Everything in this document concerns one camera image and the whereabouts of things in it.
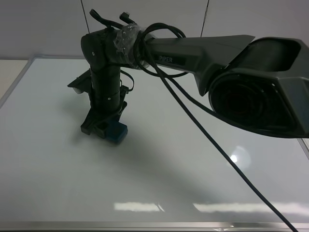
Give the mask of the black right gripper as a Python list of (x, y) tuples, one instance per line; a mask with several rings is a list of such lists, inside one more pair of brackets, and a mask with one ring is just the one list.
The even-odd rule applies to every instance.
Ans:
[(81, 132), (90, 135), (91, 132), (101, 139), (106, 139), (106, 130), (111, 121), (119, 121), (123, 110), (127, 106), (125, 96), (127, 87), (121, 86), (120, 90), (112, 96), (96, 98), (95, 90), (92, 88), (88, 94), (90, 99), (90, 110), (81, 125)]

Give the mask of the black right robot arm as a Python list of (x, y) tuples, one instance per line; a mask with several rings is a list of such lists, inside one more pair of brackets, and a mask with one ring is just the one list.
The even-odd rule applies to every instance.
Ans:
[(106, 28), (81, 38), (90, 65), (94, 108), (120, 106), (121, 67), (148, 65), (191, 73), (215, 114), (240, 129), (280, 138), (309, 136), (309, 48), (299, 39), (250, 35), (154, 38), (156, 23)]

